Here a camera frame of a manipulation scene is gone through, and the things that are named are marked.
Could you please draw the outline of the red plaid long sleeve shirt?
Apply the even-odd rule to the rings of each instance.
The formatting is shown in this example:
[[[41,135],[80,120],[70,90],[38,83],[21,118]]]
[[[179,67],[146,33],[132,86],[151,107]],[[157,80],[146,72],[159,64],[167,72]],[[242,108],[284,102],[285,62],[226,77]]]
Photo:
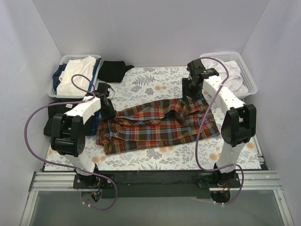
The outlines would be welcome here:
[[[96,144],[106,155],[141,149],[181,145],[219,135],[214,116],[204,98],[162,99],[100,120]]]

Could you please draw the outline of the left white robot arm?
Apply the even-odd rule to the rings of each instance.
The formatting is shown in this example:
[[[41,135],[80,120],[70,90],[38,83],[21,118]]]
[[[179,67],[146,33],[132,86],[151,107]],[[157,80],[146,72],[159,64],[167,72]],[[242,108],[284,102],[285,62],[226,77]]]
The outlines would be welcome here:
[[[99,83],[95,97],[86,96],[66,113],[58,113],[53,117],[51,148],[64,155],[75,167],[75,172],[84,176],[84,183],[89,188],[96,188],[100,177],[96,173],[96,165],[85,151],[85,124],[92,119],[112,120],[116,116],[110,92],[113,88],[107,83]]]

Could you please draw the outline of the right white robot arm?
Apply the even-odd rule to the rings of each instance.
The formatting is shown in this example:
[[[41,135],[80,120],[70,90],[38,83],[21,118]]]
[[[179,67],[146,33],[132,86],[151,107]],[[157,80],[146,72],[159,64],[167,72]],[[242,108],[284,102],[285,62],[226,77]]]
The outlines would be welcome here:
[[[256,133],[256,107],[245,104],[226,86],[230,73],[224,63],[215,60],[225,70],[226,77],[222,79],[214,68],[205,68],[202,60],[200,57],[187,64],[189,77],[182,79],[182,97],[200,97],[205,90],[213,97],[211,102],[216,103],[224,114],[221,155],[213,169],[202,169],[208,172],[207,176],[202,176],[203,180],[223,187],[235,178],[238,157]]]

